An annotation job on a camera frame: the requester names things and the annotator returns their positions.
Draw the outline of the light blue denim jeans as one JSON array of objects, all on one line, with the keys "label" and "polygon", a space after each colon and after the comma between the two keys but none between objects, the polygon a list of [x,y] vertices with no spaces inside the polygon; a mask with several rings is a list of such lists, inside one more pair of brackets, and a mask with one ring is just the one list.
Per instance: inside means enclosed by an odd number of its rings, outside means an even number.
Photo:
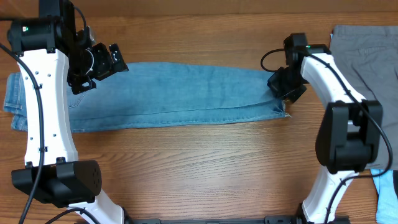
[{"label": "light blue denim jeans", "polygon": [[269,72],[165,62],[131,63],[79,95],[67,91],[74,133],[229,124],[287,116]]}]

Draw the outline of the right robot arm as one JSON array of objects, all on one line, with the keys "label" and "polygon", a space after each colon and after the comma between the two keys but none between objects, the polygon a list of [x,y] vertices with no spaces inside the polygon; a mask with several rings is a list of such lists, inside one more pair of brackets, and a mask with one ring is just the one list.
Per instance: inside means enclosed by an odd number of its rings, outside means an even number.
[{"label": "right robot arm", "polygon": [[379,142],[386,138],[381,129],[383,108],[367,100],[338,70],[327,46],[310,45],[304,33],[284,40],[286,67],[268,79],[267,86],[281,100],[296,102],[310,84],[325,107],[315,141],[320,170],[297,214],[281,217],[291,223],[349,223],[336,217],[346,189],[360,172],[376,160]]}]

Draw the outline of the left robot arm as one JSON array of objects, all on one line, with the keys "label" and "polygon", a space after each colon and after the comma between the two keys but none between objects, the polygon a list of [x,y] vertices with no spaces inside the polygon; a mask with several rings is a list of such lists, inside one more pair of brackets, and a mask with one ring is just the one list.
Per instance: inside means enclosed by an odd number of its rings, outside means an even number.
[{"label": "left robot arm", "polygon": [[24,168],[12,171],[12,184],[87,223],[131,223],[104,192],[99,164],[80,160],[73,142],[67,90],[83,93],[127,71],[117,44],[96,43],[88,26],[76,29],[78,13],[70,1],[41,0],[38,17],[15,19],[8,30],[5,51],[21,70],[28,125]]}]

